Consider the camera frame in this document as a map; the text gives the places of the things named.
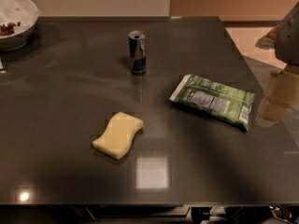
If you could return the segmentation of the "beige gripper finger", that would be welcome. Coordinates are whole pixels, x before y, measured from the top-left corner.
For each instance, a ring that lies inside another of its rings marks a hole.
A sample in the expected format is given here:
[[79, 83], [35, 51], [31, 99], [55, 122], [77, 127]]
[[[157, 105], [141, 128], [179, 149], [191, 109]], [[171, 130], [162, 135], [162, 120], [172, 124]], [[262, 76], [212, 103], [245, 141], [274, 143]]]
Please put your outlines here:
[[268, 97], [264, 97], [259, 104], [255, 121], [259, 126], [272, 127], [283, 118], [287, 110], [286, 105], [272, 102]]

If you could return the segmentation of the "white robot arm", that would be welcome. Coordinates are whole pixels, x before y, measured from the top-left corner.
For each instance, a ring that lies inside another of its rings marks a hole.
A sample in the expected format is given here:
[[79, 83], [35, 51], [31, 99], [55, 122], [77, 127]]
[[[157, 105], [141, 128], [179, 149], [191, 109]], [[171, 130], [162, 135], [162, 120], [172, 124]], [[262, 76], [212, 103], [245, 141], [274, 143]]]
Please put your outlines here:
[[286, 66], [274, 74], [258, 108], [256, 122], [271, 127], [299, 101], [299, 2], [278, 25], [274, 49]]

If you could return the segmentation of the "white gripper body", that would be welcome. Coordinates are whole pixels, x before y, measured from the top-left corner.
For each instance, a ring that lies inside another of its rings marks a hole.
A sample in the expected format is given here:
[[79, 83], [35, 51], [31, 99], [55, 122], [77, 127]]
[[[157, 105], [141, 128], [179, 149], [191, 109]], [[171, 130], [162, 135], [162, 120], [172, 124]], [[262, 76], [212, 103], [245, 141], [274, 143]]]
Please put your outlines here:
[[271, 103], [289, 107], [299, 101], [299, 66], [287, 64], [275, 74], [268, 96]]

